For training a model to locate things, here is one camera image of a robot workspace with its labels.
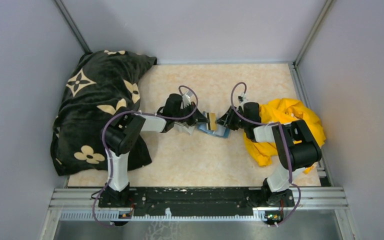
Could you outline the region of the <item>gold striped credit card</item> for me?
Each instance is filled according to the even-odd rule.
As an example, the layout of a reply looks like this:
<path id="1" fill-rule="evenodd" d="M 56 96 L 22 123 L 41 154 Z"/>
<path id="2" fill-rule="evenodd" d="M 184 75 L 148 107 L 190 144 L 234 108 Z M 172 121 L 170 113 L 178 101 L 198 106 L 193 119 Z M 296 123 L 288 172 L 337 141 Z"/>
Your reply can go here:
<path id="1" fill-rule="evenodd" d="M 208 123 L 207 123 L 207 129 L 209 131 L 216 131 L 217 130 L 217 116 L 215 113 L 213 112 L 207 112 L 206 113 L 207 115 L 207 119 L 208 119 Z"/>

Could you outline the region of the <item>white plastic card tray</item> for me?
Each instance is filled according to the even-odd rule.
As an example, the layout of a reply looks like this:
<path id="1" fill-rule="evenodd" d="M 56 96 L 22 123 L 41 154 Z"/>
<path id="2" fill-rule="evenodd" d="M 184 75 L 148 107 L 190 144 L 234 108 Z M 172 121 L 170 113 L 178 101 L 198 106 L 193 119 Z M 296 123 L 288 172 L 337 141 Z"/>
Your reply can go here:
<path id="1" fill-rule="evenodd" d="M 193 93 L 189 90 L 186 93 L 193 95 Z M 191 105 L 186 107 L 186 108 L 184 108 L 183 102 L 182 102 L 181 108 L 180 108 L 180 111 L 181 111 L 180 116 L 181 117 L 188 116 L 190 113 L 193 112 L 193 110 L 195 108 L 196 108 L 196 104 L 195 104 L 195 102 L 193 102 L 193 100 L 191 102 Z M 188 117 L 186 119 L 174 122 L 174 128 L 177 131 L 182 132 L 182 133 L 186 133 L 189 135 L 193 134 L 195 126 L 196 125 L 194 124 L 194 114 L 192 114 L 190 117 Z"/>

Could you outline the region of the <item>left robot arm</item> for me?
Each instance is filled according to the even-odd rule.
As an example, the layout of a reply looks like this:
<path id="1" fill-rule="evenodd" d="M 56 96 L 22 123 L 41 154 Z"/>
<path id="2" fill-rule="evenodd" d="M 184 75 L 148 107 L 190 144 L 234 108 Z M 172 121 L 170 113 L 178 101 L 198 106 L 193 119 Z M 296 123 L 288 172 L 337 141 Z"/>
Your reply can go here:
<path id="1" fill-rule="evenodd" d="M 198 110 L 196 94 L 172 93 L 165 105 L 156 113 L 125 110 L 113 116 L 101 131 L 102 144 L 108 157 L 108 179 L 105 192 L 118 207 L 129 203 L 128 160 L 142 132 L 166 133 L 175 125 L 188 131 L 190 128 L 209 123 L 209 119 Z"/>

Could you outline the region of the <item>blue leather card holder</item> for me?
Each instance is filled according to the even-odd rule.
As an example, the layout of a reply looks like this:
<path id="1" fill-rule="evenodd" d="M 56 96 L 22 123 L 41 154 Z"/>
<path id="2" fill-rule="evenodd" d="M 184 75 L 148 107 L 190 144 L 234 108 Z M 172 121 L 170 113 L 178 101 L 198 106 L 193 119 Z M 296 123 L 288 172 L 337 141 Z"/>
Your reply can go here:
<path id="1" fill-rule="evenodd" d="M 203 133 L 206 133 L 210 136 L 219 137 L 219 138 L 223 138 L 223 139 L 227 139 L 230 135 L 230 130 L 226 127 L 221 126 L 221 125 L 217 124 L 217 130 L 216 131 L 208 130 L 207 126 L 208 126 L 208 124 L 200 124 L 200 125 L 198 125 L 197 130 L 199 130 Z"/>

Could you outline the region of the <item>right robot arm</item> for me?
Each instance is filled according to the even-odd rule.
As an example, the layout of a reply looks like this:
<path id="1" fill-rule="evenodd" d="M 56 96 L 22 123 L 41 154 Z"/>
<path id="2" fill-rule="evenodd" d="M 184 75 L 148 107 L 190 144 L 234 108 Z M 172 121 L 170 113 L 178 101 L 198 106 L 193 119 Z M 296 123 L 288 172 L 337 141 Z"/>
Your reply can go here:
<path id="1" fill-rule="evenodd" d="M 232 131 L 242 129 L 245 139 L 253 147 L 261 144 L 274 147 L 280 164 L 263 181 L 261 199 L 267 206 L 275 206 L 294 177 L 322 157 L 321 148 L 304 120 L 286 124 L 263 123 L 260 106 L 256 102 L 231 106 L 216 123 Z"/>

